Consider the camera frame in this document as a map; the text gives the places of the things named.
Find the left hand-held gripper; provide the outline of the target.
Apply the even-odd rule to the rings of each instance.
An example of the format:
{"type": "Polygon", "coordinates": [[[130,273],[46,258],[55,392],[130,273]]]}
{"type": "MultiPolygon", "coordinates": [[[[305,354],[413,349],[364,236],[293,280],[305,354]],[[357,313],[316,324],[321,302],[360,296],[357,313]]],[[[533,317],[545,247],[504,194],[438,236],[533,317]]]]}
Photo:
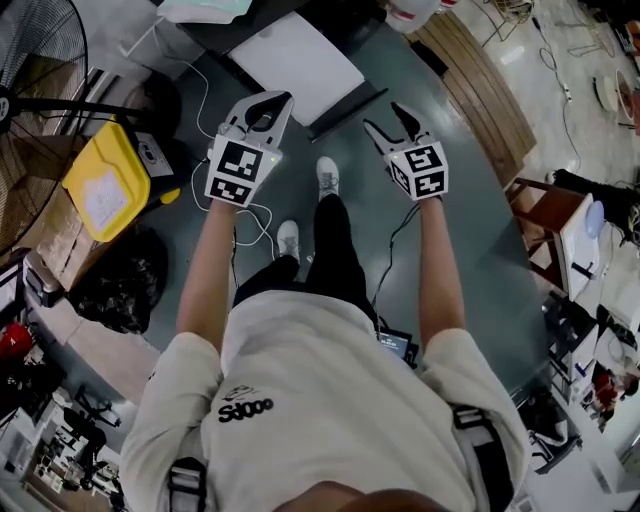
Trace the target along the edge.
{"type": "Polygon", "coordinates": [[[282,160],[279,145],[292,110],[287,91],[264,91],[238,101],[208,149],[204,195],[248,206],[282,160]]]}

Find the person's left forearm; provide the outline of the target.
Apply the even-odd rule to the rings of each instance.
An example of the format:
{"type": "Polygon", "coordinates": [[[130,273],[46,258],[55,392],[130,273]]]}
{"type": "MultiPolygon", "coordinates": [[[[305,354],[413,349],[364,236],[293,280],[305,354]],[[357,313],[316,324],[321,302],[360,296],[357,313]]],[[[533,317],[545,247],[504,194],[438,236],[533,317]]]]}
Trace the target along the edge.
{"type": "Polygon", "coordinates": [[[229,273],[237,208],[214,200],[190,263],[176,332],[193,333],[222,351],[229,303],[229,273]]]}

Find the person's right white shoe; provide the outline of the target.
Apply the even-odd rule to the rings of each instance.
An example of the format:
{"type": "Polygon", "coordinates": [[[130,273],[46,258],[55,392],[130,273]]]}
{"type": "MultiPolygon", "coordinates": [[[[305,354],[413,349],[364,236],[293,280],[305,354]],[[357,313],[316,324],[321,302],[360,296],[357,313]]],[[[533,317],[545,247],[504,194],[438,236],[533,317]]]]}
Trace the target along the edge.
{"type": "Polygon", "coordinates": [[[320,200],[339,194],[340,173],[333,159],[328,156],[320,157],[316,163],[316,176],[320,200]]]}

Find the person's white shoe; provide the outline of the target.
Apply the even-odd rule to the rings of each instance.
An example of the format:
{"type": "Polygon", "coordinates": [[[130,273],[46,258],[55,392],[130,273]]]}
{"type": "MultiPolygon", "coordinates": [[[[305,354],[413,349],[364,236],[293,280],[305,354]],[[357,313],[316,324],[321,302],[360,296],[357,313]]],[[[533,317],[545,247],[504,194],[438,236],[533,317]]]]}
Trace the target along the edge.
{"type": "Polygon", "coordinates": [[[295,221],[286,220],[278,228],[277,245],[280,257],[291,256],[300,262],[299,228],[295,221]]]}
{"type": "Polygon", "coordinates": [[[320,200],[339,194],[340,173],[333,159],[328,156],[320,157],[316,163],[316,176],[320,200]]]}

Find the wooden plank platform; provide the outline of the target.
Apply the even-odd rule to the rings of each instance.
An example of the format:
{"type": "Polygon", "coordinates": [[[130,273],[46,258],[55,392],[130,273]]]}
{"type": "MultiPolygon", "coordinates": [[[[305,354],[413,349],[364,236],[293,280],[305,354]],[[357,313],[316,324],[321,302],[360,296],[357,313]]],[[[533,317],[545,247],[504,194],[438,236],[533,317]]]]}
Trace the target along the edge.
{"type": "Polygon", "coordinates": [[[405,39],[440,77],[451,104],[481,144],[501,186],[510,186],[536,146],[536,138],[496,65],[453,13],[431,17],[405,39]]]}

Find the person's left white shoe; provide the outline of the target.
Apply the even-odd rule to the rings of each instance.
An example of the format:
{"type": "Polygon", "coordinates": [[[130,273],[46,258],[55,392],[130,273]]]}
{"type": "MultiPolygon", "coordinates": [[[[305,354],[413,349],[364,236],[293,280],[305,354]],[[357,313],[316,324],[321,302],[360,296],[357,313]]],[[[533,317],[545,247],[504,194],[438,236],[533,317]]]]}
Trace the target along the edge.
{"type": "Polygon", "coordinates": [[[295,221],[286,220],[278,228],[277,245],[280,257],[291,256],[300,262],[299,228],[295,221]]]}

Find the person's black trousers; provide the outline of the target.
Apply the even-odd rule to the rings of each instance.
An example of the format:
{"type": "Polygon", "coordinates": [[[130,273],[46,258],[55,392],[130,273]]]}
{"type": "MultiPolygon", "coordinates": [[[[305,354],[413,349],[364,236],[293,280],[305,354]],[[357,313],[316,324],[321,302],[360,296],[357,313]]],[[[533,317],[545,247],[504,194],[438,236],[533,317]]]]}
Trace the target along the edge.
{"type": "Polygon", "coordinates": [[[305,281],[297,280],[300,262],[291,256],[278,256],[238,288],[233,305],[268,291],[301,292],[350,303],[375,321],[365,273],[352,242],[349,215],[338,195],[319,201],[313,235],[315,256],[305,281]]]}

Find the pale blue cloth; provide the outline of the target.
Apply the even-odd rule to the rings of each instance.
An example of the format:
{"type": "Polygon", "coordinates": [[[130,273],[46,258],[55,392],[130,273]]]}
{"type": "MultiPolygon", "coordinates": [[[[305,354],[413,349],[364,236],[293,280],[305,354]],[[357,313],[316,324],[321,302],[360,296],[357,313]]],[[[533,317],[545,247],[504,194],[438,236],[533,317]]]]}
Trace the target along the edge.
{"type": "Polygon", "coordinates": [[[156,14],[174,24],[230,24],[235,18],[235,14],[224,9],[217,0],[164,0],[156,14]]]}

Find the black bin with yellow lid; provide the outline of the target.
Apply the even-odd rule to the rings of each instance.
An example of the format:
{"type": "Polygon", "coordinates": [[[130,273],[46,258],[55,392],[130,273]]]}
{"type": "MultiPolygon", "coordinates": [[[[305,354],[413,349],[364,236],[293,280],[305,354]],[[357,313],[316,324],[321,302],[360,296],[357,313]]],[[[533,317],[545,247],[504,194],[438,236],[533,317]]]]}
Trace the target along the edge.
{"type": "Polygon", "coordinates": [[[168,204],[189,177],[179,141],[108,119],[62,180],[84,226],[101,243],[116,238],[141,212],[168,204]]]}

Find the wooden table with white top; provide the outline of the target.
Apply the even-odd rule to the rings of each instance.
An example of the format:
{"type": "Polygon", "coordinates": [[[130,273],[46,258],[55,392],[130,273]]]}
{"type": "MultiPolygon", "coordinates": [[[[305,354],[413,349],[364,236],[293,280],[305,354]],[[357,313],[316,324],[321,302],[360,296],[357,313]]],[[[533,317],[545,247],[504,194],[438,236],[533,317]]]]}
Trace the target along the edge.
{"type": "Polygon", "coordinates": [[[506,190],[531,268],[574,301],[594,280],[600,265],[599,240],[584,229],[587,208],[594,201],[553,184],[517,177],[506,190]],[[573,262],[594,273],[592,280],[575,272],[573,262]]]}

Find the black device with screen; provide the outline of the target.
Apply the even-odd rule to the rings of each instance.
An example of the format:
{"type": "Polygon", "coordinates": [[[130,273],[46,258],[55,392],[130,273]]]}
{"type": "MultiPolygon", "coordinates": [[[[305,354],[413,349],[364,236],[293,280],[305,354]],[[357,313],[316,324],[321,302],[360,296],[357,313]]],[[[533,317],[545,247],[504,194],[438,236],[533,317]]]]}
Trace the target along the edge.
{"type": "Polygon", "coordinates": [[[392,354],[400,358],[412,370],[417,368],[419,346],[412,341],[412,335],[382,325],[378,328],[378,341],[392,354]]]}

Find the round white basin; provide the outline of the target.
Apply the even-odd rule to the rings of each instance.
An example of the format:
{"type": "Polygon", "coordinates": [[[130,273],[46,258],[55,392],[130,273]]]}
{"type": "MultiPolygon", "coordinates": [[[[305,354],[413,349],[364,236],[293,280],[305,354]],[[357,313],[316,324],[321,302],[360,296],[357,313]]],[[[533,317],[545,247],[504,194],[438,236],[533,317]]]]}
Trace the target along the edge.
{"type": "Polygon", "coordinates": [[[620,107],[618,81],[609,75],[599,75],[593,79],[596,97],[605,111],[617,113],[620,107]]]}

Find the black garbage bag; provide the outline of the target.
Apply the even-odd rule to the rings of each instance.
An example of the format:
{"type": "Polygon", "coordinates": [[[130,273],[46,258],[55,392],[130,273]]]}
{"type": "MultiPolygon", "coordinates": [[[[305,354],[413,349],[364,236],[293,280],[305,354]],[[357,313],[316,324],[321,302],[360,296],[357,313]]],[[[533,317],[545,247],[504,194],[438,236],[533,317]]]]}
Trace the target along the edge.
{"type": "Polygon", "coordinates": [[[74,311],[122,334],[142,334],[164,292],[167,248],[152,228],[136,225],[66,293],[74,311]]]}

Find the large black standing fan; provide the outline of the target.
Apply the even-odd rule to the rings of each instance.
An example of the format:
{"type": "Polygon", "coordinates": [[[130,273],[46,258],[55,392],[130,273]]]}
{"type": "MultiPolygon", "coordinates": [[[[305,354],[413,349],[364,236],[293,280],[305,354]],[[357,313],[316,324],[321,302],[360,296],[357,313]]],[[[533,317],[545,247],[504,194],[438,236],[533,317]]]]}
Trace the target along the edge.
{"type": "Polygon", "coordinates": [[[0,256],[31,228],[93,114],[146,119],[87,99],[88,47],[72,0],[0,0],[0,256]]]}

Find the brown cardboard box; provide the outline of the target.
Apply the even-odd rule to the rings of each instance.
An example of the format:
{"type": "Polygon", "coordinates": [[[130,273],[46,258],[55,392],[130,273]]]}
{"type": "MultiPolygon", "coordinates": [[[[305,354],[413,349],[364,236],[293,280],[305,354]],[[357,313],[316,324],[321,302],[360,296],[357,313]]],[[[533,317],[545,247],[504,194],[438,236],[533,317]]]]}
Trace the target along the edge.
{"type": "Polygon", "coordinates": [[[69,290],[97,248],[62,187],[86,136],[0,136],[0,261],[18,248],[37,252],[69,290]]]}

